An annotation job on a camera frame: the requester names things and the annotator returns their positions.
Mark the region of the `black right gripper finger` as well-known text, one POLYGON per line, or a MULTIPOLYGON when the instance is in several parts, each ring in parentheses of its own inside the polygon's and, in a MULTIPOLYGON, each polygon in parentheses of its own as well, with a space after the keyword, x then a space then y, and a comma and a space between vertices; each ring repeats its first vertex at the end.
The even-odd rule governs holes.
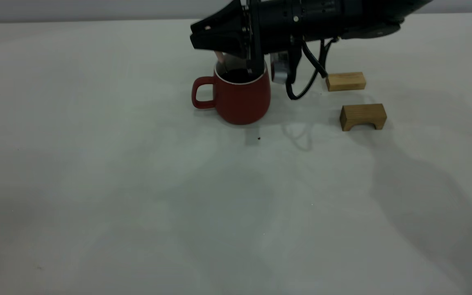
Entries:
POLYGON ((233 0, 220 11, 193 23, 191 35, 198 36, 206 32, 242 32, 246 23, 241 2, 233 0))
POLYGON ((193 48, 223 52, 240 58, 247 58, 247 47, 244 40, 234 36, 200 36, 191 35, 193 48))

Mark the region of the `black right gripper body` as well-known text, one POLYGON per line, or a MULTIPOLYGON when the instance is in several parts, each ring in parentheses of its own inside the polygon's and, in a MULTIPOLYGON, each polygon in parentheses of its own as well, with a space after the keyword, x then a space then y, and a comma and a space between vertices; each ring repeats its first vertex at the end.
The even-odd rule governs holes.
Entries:
POLYGON ((287 79, 296 78, 302 55, 316 73, 328 76, 326 39, 336 42, 346 17, 343 0, 247 0, 242 28, 247 47, 245 67, 257 75, 266 54, 276 55, 287 79))

